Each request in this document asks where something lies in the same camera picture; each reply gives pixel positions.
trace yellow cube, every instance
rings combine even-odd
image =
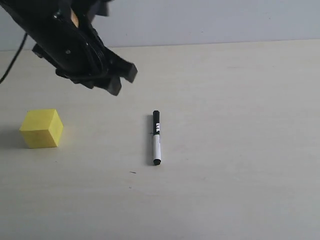
[[[31,149],[55,148],[63,128],[57,110],[37,109],[27,112],[20,132]]]

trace black cable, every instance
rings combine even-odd
[[[19,54],[21,53],[22,49],[24,48],[24,45],[25,45],[26,40],[27,40],[27,37],[28,37],[28,34],[25,33],[24,36],[23,36],[22,42],[21,42],[21,44],[20,44],[20,46],[19,46],[19,48],[18,48],[18,50],[16,51],[16,53],[15,53],[12,61],[10,62],[8,68],[7,68],[6,71],[5,71],[4,75],[3,75],[2,78],[0,79],[0,84],[6,79],[6,77],[8,76],[11,68],[12,68],[13,65],[15,64],[15,62],[16,62]]]

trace white marker barrel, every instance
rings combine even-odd
[[[153,111],[153,163],[154,165],[160,165],[161,163],[159,111]]]

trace marker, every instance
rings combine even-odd
[[[161,163],[159,111],[153,111],[153,163],[154,165],[160,165]]]

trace white table surface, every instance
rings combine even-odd
[[[320,239],[320,40],[114,51],[139,70],[118,97],[29,51],[0,85],[1,240]],[[59,148],[18,132],[41,108]]]

